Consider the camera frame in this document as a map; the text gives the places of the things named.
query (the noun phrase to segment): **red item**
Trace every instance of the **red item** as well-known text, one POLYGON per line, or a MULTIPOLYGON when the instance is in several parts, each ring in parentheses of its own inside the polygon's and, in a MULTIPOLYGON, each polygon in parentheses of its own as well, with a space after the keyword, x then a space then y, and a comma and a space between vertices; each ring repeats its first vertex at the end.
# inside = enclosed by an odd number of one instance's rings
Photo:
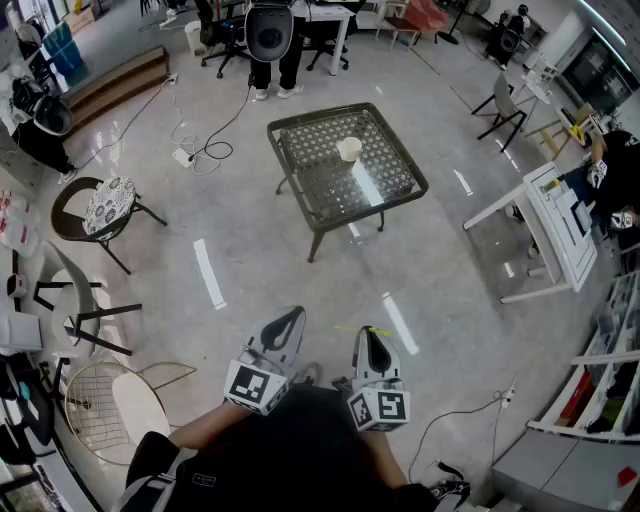
POLYGON ((404 19, 419 28, 421 33, 437 32, 449 23, 449 15, 438 9, 433 0, 411 0, 404 19))
POLYGON ((591 382, 591 373, 584 372, 576 390, 571 395, 567 405, 560 414, 558 423, 565 427, 572 427, 578 421, 580 414, 584 411, 593 396, 595 389, 591 382))
POLYGON ((628 483, 633 482, 637 476, 638 473, 627 466, 622 471, 620 471, 620 473, 618 473, 618 487, 624 487, 628 483))

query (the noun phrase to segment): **person sitting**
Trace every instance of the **person sitting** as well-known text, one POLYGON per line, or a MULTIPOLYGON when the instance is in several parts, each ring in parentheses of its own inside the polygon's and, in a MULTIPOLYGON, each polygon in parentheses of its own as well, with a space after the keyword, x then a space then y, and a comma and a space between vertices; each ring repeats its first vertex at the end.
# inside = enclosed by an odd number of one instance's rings
MULTIPOLYGON (((584 202, 593 224, 616 230, 640 227, 640 173, 633 171, 640 161, 640 141, 625 131, 597 137, 591 145, 591 160, 560 177, 584 202)), ((507 217, 524 221, 514 205, 505 208, 507 217)), ((529 255, 537 255, 537 247, 529 255)))
POLYGON ((506 30, 512 30, 519 36, 522 36, 531 26, 531 20, 527 16, 528 13, 529 8, 525 4, 521 4, 520 7, 518 7, 517 14, 514 14, 511 9, 507 9, 500 15, 500 21, 491 31, 485 54, 487 57, 497 60, 502 70, 507 69, 507 64, 514 53, 502 47, 502 35, 506 30))

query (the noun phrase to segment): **cardboard box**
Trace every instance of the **cardboard box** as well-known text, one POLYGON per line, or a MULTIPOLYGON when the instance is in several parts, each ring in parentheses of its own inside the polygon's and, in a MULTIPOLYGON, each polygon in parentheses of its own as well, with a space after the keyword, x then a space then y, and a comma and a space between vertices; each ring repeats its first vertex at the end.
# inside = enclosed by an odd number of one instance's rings
POLYGON ((91 23, 95 23, 96 17, 93 13, 92 6, 89 6, 83 9, 82 11, 69 13, 64 18, 64 21, 66 21, 67 25, 69 25, 69 29, 71 29, 71 33, 75 34, 79 30, 86 27, 87 25, 90 25, 91 23))

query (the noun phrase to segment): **trash bin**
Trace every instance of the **trash bin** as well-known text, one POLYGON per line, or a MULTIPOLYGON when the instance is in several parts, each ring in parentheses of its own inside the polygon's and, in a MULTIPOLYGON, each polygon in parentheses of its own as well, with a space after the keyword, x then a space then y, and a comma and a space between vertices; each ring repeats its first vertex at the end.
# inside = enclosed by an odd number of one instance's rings
POLYGON ((200 42, 200 21, 192 21, 187 23, 184 27, 184 31, 187 34, 187 41, 189 42, 189 48, 191 53, 195 56, 202 55, 207 51, 207 47, 200 42))

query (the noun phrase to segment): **gray cabinet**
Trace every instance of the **gray cabinet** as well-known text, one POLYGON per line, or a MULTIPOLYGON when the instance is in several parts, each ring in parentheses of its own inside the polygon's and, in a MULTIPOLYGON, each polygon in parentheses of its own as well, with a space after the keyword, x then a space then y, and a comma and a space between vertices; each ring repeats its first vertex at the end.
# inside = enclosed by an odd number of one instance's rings
POLYGON ((623 510, 640 473, 640 445, 607 444, 527 430, 493 466, 496 488, 535 512, 623 510))

